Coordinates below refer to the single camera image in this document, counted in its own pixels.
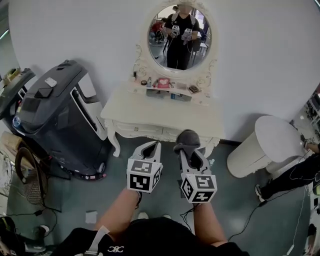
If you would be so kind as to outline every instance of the white wall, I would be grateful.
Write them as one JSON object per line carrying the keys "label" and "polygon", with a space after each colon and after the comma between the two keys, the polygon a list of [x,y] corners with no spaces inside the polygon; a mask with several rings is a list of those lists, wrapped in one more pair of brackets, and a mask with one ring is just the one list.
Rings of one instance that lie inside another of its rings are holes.
{"label": "white wall", "polygon": [[[132,72],[142,24],[160,1],[11,0],[20,66],[41,75],[65,59],[80,60],[105,102],[115,82]],[[213,93],[227,139],[243,140],[260,115],[291,119],[320,82],[320,13],[313,0],[205,4],[219,31]]]}
{"label": "white wall", "polygon": [[167,8],[164,8],[159,12],[158,18],[168,18],[170,14],[175,14],[176,12],[173,10],[174,5],[171,5]]}
{"label": "white wall", "polygon": [[0,75],[4,77],[9,70],[19,68],[10,33],[0,40]]}

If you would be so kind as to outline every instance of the white paper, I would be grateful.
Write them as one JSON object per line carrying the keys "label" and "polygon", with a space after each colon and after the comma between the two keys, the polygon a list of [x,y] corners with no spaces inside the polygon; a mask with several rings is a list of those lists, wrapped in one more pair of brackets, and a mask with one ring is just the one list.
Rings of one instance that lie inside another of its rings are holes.
{"label": "white paper", "polygon": [[95,211],[87,211],[85,213],[85,223],[96,224],[97,223],[97,215],[98,215],[98,212],[96,210]]}
{"label": "white paper", "polygon": [[48,77],[46,80],[44,80],[47,85],[50,87],[55,87],[57,85],[57,81],[52,79],[51,77]]}

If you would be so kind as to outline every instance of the cable cord on floor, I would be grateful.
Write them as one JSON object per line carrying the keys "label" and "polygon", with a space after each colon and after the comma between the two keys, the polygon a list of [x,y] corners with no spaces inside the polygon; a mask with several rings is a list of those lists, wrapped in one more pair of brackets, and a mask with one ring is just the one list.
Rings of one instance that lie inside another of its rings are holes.
{"label": "cable cord on floor", "polygon": [[138,208],[139,208],[139,204],[140,204],[140,202],[141,202],[141,200],[142,200],[142,192],[137,191],[137,193],[138,193],[138,195],[139,195],[139,200],[138,200],[138,203],[137,203],[136,206],[135,206],[135,209],[138,209]]}
{"label": "cable cord on floor", "polygon": [[271,202],[271,201],[273,201],[273,200],[275,200],[275,199],[277,199],[277,198],[279,198],[279,197],[284,196],[285,194],[290,193],[290,192],[293,191],[293,190],[295,190],[295,188],[294,188],[294,189],[291,189],[291,190],[289,190],[289,191],[287,191],[287,192],[285,192],[285,193],[283,193],[283,194],[281,194],[281,195],[278,195],[278,196],[276,196],[275,198],[273,198],[273,199],[271,199],[271,200],[265,200],[264,202],[261,202],[261,203],[260,203],[257,207],[255,207],[255,208],[253,209],[253,211],[251,212],[249,218],[248,218],[247,221],[245,222],[245,225],[244,225],[243,230],[242,230],[241,232],[237,233],[237,234],[233,234],[232,236],[230,236],[230,238],[228,239],[228,242],[229,242],[232,238],[234,238],[234,237],[236,237],[236,236],[238,236],[238,235],[241,235],[243,232],[245,232],[247,226],[249,225],[249,222],[250,222],[250,220],[251,220],[251,217],[252,217],[252,215],[254,214],[254,212],[256,211],[256,209],[258,209],[259,207],[264,206],[264,205],[265,205],[266,203],[268,203],[268,202]]}
{"label": "cable cord on floor", "polygon": [[299,218],[298,218],[298,222],[297,222],[297,224],[296,224],[296,226],[295,226],[295,232],[294,232],[294,236],[293,236],[292,245],[291,245],[290,249],[287,251],[287,253],[286,253],[284,256],[288,256],[288,255],[292,252],[292,250],[294,249],[294,247],[295,247],[295,239],[296,239],[297,229],[298,229],[299,222],[300,222],[300,218],[301,218],[301,214],[302,214],[302,209],[304,208],[306,191],[308,191],[308,187],[307,187],[307,186],[304,186],[304,190],[303,190],[303,200],[302,200],[300,215],[299,215]]}
{"label": "cable cord on floor", "polygon": [[58,217],[57,217],[56,212],[55,212],[54,210],[52,210],[52,209],[48,209],[48,210],[50,210],[51,212],[54,213],[55,223],[54,223],[53,227],[50,229],[50,231],[44,236],[45,238],[46,238],[47,236],[49,236],[52,231],[54,231],[54,229],[55,229],[55,227],[56,227],[56,225],[57,225],[57,223],[58,223]]}
{"label": "cable cord on floor", "polygon": [[58,217],[57,217],[57,214],[54,210],[50,209],[50,208],[47,208],[44,206],[44,209],[42,210],[37,210],[35,211],[34,213],[21,213],[21,214],[0,214],[0,216],[4,216],[4,217],[14,217],[14,216],[29,216],[29,215],[35,215],[36,217],[37,216],[40,216],[44,210],[49,210],[51,212],[54,213],[54,216],[55,216],[55,223],[53,225],[53,227],[50,229],[50,231],[44,236],[45,238],[52,232],[54,231],[57,223],[58,223]]}
{"label": "cable cord on floor", "polygon": [[307,153],[305,153],[301,158],[300,158],[300,160],[299,160],[299,162],[295,165],[295,167],[294,167],[294,169],[291,171],[291,173],[290,173],[290,176],[289,176],[289,178],[290,178],[290,180],[302,180],[302,181],[312,181],[312,180],[314,180],[315,179],[315,177],[313,177],[313,178],[311,178],[311,179],[304,179],[304,178],[291,178],[291,175],[292,175],[292,173],[294,172],[294,170],[297,168],[297,165],[298,164],[300,164],[300,161],[302,160],[302,159],[304,159],[305,158],[305,156],[308,154],[310,152],[310,149],[307,151]]}
{"label": "cable cord on floor", "polygon": [[188,224],[188,220],[187,220],[187,216],[189,213],[192,213],[195,211],[195,209],[198,207],[198,205],[200,205],[200,203],[197,203],[196,205],[194,205],[190,210],[186,211],[183,214],[180,214],[181,218],[183,219],[183,222],[187,225],[188,229],[190,230],[190,232],[192,232],[191,227]]}

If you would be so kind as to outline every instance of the black t-shirt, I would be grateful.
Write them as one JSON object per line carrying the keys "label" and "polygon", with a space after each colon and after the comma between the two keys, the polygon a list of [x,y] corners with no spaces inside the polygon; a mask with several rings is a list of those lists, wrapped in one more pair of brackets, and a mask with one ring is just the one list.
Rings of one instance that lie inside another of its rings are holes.
{"label": "black t-shirt", "polygon": [[191,16],[189,15],[186,18],[181,18],[180,15],[175,19],[175,21],[172,21],[173,14],[169,15],[167,18],[167,22],[165,23],[165,27],[168,29],[172,29],[173,26],[179,26],[180,28],[180,34],[173,39],[169,37],[169,48],[181,51],[192,51],[193,47],[193,41],[189,41],[187,44],[184,45],[184,41],[181,39],[181,36],[185,33],[186,29],[191,29],[192,31],[200,31],[199,21],[195,18],[195,24],[192,24]]}
{"label": "black t-shirt", "polygon": [[[97,231],[74,229],[56,248],[52,256],[75,256],[87,251]],[[168,218],[138,219],[113,241],[105,235],[100,241],[99,253],[103,255],[209,255],[248,256],[235,243],[219,247],[203,244],[185,226]]]}

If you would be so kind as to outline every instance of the backpack strap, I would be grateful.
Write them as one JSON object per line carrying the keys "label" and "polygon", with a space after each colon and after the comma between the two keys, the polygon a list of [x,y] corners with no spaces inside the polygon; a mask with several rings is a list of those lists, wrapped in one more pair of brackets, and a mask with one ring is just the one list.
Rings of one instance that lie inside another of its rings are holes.
{"label": "backpack strap", "polygon": [[192,23],[192,28],[193,28],[196,24],[196,18],[194,16],[192,16],[191,14],[190,14],[190,18],[191,18],[191,23]]}
{"label": "backpack strap", "polygon": [[105,227],[102,226],[98,230],[98,232],[95,235],[95,238],[90,246],[90,248],[85,252],[86,254],[91,254],[91,255],[98,255],[98,245],[102,238],[107,235],[110,231]]}
{"label": "backpack strap", "polygon": [[[172,15],[172,17],[171,17],[172,24],[176,21],[176,19],[178,18],[178,15],[179,15],[179,11]],[[193,29],[196,24],[196,18],[190,14],[190,19],[191,19],[191,24],[192,24],[192,29]]]}
{"label": "backpack strap", "polygon": [[172,23],[176,21],[176,19],[178,18],[178,15],[179,15],[179,11],[172,15],[171,17]]}

